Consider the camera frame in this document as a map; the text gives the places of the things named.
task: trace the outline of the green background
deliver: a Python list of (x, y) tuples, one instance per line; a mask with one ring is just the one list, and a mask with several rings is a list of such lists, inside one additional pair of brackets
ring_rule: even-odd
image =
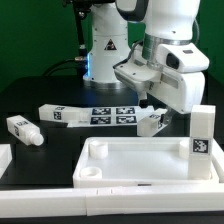
[[(224, 83), (223, 0), (201, 0), (198, 47), (209, 57), (209, 74)], [(74, 14), (61, 0), (0, 1), (0, 91), (14, 80), (40, 76), (50, 65), (78, 54)], [(91, 20), (83, 22), (91, 48)], [(143, 37), (143, 25), (129, 24), (129, 44)], [(75, 74), (64, 70), (55, 75)]]

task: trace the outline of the warning label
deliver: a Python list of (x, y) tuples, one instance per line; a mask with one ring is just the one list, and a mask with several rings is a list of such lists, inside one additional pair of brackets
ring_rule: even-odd
[(115, 51), (115, 50), (117, 50), (117, 48), (115, 47), (114, 42), (110, 39), (104, 50), (105, 51)]

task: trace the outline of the white tray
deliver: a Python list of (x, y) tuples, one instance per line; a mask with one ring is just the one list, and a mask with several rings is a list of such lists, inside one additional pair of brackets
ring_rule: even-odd
[[(74, 187), (217, 184), (219, 177), (213, 164), (209, 180), (188, 179), (188, 160), (179, 155), (180, 142), (186, 139), (89, 138), (73, 175)], [(92, 158), (89, 149), (94, 141), (108, 144), (105, 158)]]

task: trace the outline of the black table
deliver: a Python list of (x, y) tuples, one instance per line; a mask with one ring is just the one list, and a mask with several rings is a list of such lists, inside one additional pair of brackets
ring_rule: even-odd
[[(208, 76), (202, 104), (216, 105), (215, 139), (224, 146), (224, 88)], [(150, 104), (164, 106), (153, 97)], [(136, 126), (66, 128), (67, 124), (39, 121), (43, 104), (76, 107), (134, 106), (130, 89), (96, 90), (83, 87), (77, 76), (28, 77), (0, 94), (0, 144), (11, 144), (13, 161), (0, 179), (0, 190), (71, 188), (72, 174), (88, 137), (136, 137)], [(22, 115), (40, 127), (45, 143), (26, 146), (8, 133), (6, 118)], [(189, 136), (189, 115), (175, 114), (156, 136)], [(224, 212), (0, 219), (0, 223), (223, 223)]]

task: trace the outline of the cable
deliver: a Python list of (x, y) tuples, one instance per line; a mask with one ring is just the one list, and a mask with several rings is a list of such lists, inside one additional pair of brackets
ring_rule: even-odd
[(61, 70), (67, 70), (67, 69), (77, 69), (76, 67), (66, 67), (66, 68), (56, 68), (49, 72), (46, 76), (51, 76), (54, 72), (61, 71)]
[(51, 67), (49, 67), (47, 70), (45, 70), (45, 72), (42, 74), (42, 76), (47, 76), (47, 74), (49, 72), (51, 72), (54, 68), (60, 66), (60, 65), (64, 65), (66, 63), (69, 63), (69, 62), (75, 62), (74, 59), (66, 59), (66, 60), (63, 60), (63, 61), (59, 61), (57, 63), (55, 63), (54, 65), (52, 65)]
[(136, 46), (139, 45), (139, 44), (141, 44), (141, 43), (143, 43), (143, 39), (142, 39), (142, 40), (138, 40), (138, 41), (136, 41), (136, 42), (134, 43), (134, 45), (132, 46), (131, 51), (130, 51), (129, 54), (128, 54), (128, 57), (127, 57), (126, 59), (124, 59), (123, 61), (120, 61), (120, 62), (118, 62), (117, 64), (115, 64), (115, 65), (113, 66), (113, 69), (115, 69), (115, 68), (116, 68), (117, 66), (119, 66), (119, 65), (122, 65), (122, 64), (127, 63), (127, 62), (130, 60), (130, 58), (131, 58), (131, 56), (132, 56), (132, 54), (133, 54), (133, 52), (134, 52)]

